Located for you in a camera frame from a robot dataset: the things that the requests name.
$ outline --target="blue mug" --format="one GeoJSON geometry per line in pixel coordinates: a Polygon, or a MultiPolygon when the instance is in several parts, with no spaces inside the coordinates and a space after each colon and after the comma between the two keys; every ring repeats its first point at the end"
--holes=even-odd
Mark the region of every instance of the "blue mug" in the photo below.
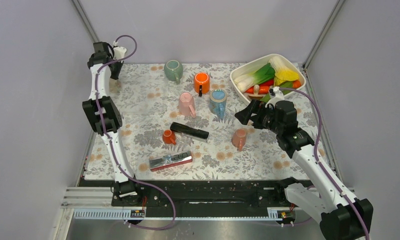
{"type": "Polygon", "coordinates": [[[226,99],[228,94],[223,89],[215,89],[210,93],[210,111],[216,114],[220,119],[225,116],[226,99]]]}

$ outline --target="mug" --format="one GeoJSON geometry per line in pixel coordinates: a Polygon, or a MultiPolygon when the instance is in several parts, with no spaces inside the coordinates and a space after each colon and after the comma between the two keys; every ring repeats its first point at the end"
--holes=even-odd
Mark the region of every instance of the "mug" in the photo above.
{"type": "Polygon", "coordinates": [[[199,72],[194,76],[194,90],[201,97],[203,94],[209,92],[210,77],[205,72],[199,72]]]}
{"type": "Polygon", "coordinates": [[[170,60],[164,65],[164,74],[167,79],[176,82],[177,84],[181,83],[183,72],[184,69],[182,64],[177,60],[170,60]]]}
{"type": "Polygon", "coordinates": [[[247,139],[247,133],[244,129],[240,128],[235,130],[232,136],[232,145],[235,146],[238,151],[242,151],[242,147],[245,145],[245,140],[247,139]]]}
{"type": "Polygon", "coordinates": [[[163,136],[162,136],[163,142],[165,144],[173,144],[176,145],[176,135],[173,131],[171,130],[165,130],[163,132],[163,136]]]}
{"type": "Polygon", "coordinates": [[[226,98],[228,94],[223,89],[215,89],[210,93],[210,111],[216,114],[220,119],[225,116],[226,98]]]}
{"type": "Polygon", "coordinates": [[[195,113],[194,98],[189,92],[184,92],[179,97],[179,111],[184,116],[191,116],[193,118],[197,116],[195,113]]]}

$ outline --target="orange vegetable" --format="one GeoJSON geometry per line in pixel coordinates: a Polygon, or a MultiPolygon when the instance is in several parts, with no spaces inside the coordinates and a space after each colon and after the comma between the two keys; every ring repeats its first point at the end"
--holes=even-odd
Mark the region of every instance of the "orange vegetable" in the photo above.
{"type": "MultiPolygon", "coordinates": [[[[270,86],[260,86],[259,89],[259,94],[267,94],[269,92],[270,86]]],[[[248,94],[253,94],[254,93],[254,86],[250,87],[245,91],[248,94]]]]}
{"type": "Polygon", "coordinates": [[[293,88],[294,88],[294,89],[297,89],[297,88],[299,88],[299,87],[301,87],[301,82],[300,82],[299,80],[295,80],[295,81],[293,82],[293,88]]]}

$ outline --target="floral tablecloth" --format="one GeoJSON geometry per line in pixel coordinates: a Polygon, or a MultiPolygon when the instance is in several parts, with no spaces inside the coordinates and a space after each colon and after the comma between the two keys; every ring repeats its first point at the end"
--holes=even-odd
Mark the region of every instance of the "floral tablecloth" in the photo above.
{"type": "MultiPolygon", "coordinates": [[[[304,171],[284,153],[269,130],[241,125],[234,114],[246,107],[230,84],[231,70],[242,63],[183,64],[181,84],[166,82],[163,64],[125,64],[119,81],[110,80],[110,96],[123,116],[123,142],[126,156],[135,175],[141,180],[279,180],[295,177],[308,179],[304,171]],[[223,120],[208,108],[209,95],[199,97],[193,89],[193,77],[207,72],[211,77],[210,89],[221,88],[228,93],[223,120]],[[155,79],[157,84],[142,86],[140,78],[155,79]],[[179,113],[178,97],[190,92],[195,98],[197,117],[179,113]],[[136,114],[138,100],[150,100],[148,106],[154,114],[136,114]],[[172,122],[178,122],[210,133],[208,142],[177,135],[177,144],[164,144],[161,136],[172,122]],[[248,135],[241,152],[230,140],[236,129],[245,128],[248,135]],[[193,162],[151,172],[149,159],[190,150],[193,162]]],[[[298,112],[299,126],[316,138],[317,121],[309,101],[300,94],[288,97],[298,112]]],[[[324,158],[322,143],[319,152],[324,158]]],[[[86,180],[111,180],[113,168],[105,144],[95,137],[86,167],[86,180]]]]}

